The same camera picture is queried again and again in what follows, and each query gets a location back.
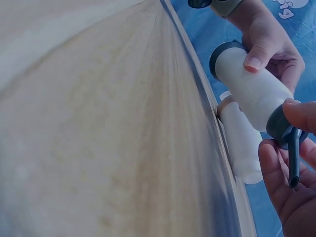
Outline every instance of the white object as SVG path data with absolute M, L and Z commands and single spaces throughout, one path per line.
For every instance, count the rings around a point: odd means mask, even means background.
M 247 53 L 242 48 L 224 50 L 217 58 L 215 72 L 217 78 L 224 83 L 252 126 L 266 132 L 266 125 L 272 112 L 286 98 L 293 98 L 291 91 L 263 69 L 258 73 L 250 73 L 243 67 Z
M 218 112 L 225 130 L 233 173 L 246 184 L 256 184 L 263 179 L 258 157 L 261 134 L 252 127 L 229 91 L 221 97 L 224 98 Z

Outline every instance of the blue cloth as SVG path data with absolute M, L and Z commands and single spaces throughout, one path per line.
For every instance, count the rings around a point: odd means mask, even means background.
M 316 100 L 316 79 L 313 65 L 316 62 L 315 14 L 316 2 L 312 0 L 264 0 L 276 19 L 283 25 L 306 63 L 306 70 L 297 86 L 296 99 L 306 102 Z M 209 57 L 225 41 L 240 40 L 241 33 L 230 22 L 218 17 L 209 8 L 192 9 L 187 1 L 171 0 L 197 55 L 211 87 L 219 95 L 227 88 L 215 80 L 209 70 Z M 265 185 L 246 185 L 258 237 L 282 237 L 277 214 L 269 200 Z

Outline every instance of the dark gray cap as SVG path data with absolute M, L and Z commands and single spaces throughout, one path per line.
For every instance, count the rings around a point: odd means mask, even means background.
M 210 59 L 209 59 L 209 69 L 211 71 L 212 76 L 219 80 L 216 72 L 215 72 L 215 64 L 217 61 L 217 58 L 219 57 L 219 55 L 221 55 L 222 52 L 224 52 L 225 50 L 229 49 L 229 48 L 242 48 L 246 51 L 246 49 L 244 48 L 244 46 L 242 45 L 242 43 L 240 43 L 237 40 L 233 40 L 232 42 L 226 42 L 221 44 L 220 46 L 218 46 L 212 53 Z
M 283 112 L 283 104 L 271 114 L 266 129 L 280 148 L 288 150 L 289 185 L 295 188 L 300 182 L 300 144 L 309 133 L 300 131 L 289 123 Z
M 189 7 L 192 8 L 205 8 L 210 6 L 212 3 L 212 0 L 188 0 Z
M 288 143 L 291 137 L 289 134 L 295 127 L 289 123 L 283 112 L 283 104 L 277 107 L 276 110 L 271 114 L 267 122 L 267 133 L 273 137 L 278 143 L 279 147 L 288 150 Z M 302 131 L 301 134 L 296 134 L 299 139 L 299 144 L 304 142 L 308 136 L 308 132 Z

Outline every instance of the hand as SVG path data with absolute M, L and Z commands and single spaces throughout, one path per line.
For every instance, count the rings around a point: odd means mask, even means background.
M 244 67 L 249 72 L 267 68 L 294 93 L 305 63 L 284 28 L 261 0 L 243 0 L 228 17 L 242 31 L 250 50 Z
M 287 100 L 283 110 L 295 127 L 316 135 L 316 102 L 297 104 Z M 316 169 L 316 144 L 307 139 L 300 147 L 300 155 Z M 288 153 L 277 148 L 272 140 L 259 146 L 259 160 L 270 200 L 280 218 L 285 237 L 316 236 L 316 172 L 300 165 L 300 183 L 292 189 L 288 185 Z

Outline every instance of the finger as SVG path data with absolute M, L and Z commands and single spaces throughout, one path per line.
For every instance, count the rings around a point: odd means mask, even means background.
M 288 185 L 276 151 L 276 144 L 271 140 L 264 140 L 259 146 L 263 180 L 270 200 L 280 216 L 284 204 L 295 191 Z
M 243 65 L 247 71 L 255 73 L 265 68 L 277 51 L 277 44 L 273 43 L 269 37 L 260 38 L 255 41 Z
M 241 37 L 241 42 L 242 42 L 242 45 L 245 47 L 245 49 L 249 52 L 252 47 L 250 37 L 247 34 L 243 34 Z
M 294 93 L 304 69 L 305 63 L 303 59 L 290 60 L 289 63 L 286 64 L 286 69 L 282 74 L 281 82 L 283 82 L 283 84 L 286 85 L 292 93 Z
M 306 163 L 316 170 L 316 144 L 307 138 L 300 146 L 300 155 Z
M 283 111 L 290 124 L 316 134 L 316 102 L 297 103 L 293 99 L 287 99 Z

